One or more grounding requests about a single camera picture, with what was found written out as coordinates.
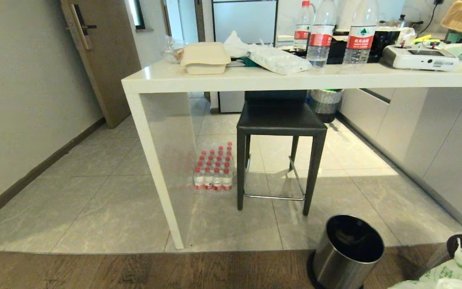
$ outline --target countertop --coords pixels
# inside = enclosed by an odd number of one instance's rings
[[[462,87],[462,62],[454,72],[410,71],[369,63],[360,73],[344,73],[340,64],[291,75],[260,67],[228,67],[220,75],[189,75],[176,63],[161,60],[122,80],[126,93],[176,93],[317,88]]]

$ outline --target stool leg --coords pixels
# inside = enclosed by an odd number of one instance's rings
[[[294,136],[292,140],[292,153],[290,154],[290,159],[295,163],[295,154],[297,153],[297,144],[299,143],[299,137]],[[293,170],[292,163],[290,163],[290,170]]]
[[[245,136],[245,167],[249,162],[249,154],[251,154],[251,135],[248,134]]]
[[[319,133],[313,137],[310,157],[310,171],[308,172],[308,182],[306,183],[306,199],[304,200],[304,209],[302,214],[307,216],[310,212],[311,199],[313,199],[313,191],[317,182],[318,167],[322,159],[322,151],[324,149],[324,141],[326,140],[326,131]]]
[[[245,181],[245,140],[244,133],[238,130],[237,132],[237,155],[236,155],[236,163],[237,163],[237,196],[238,196],[238,210],[241,211],[243,208],[243,194],[244,194],[244,181]]]

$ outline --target electronic device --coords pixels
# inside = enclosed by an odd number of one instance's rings
[[[459,65],[459,58],[448,51],[419,45],[389,45],[383,50],[383,59],[399,69],[454,71]]]

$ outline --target tile floor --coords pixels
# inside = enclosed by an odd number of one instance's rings
[[[209,115],[201,94],[191,94],[190,103],[198,149],[236,139],[238,114]],[[251,138],[250,192],[300,194],[293,172],[286,172],[290,146],[290,137]],[[301,137],[295,163],[303,187],[309,152],[310,138]],[[245,198],[238,212],[235,190],[201,191],[182,251],[315,248],[334,214],[365,219],[388,246],[442,242],[462,232],[418,185],[334,121],[308,217],[301,202]],[[0,250],[179,252],[131,117],[97,130],[0,210]]]

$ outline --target stool seat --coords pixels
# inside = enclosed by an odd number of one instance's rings
[[[305,102],[249,100],[237,129],[251,135],[316,136],[327,127]]]

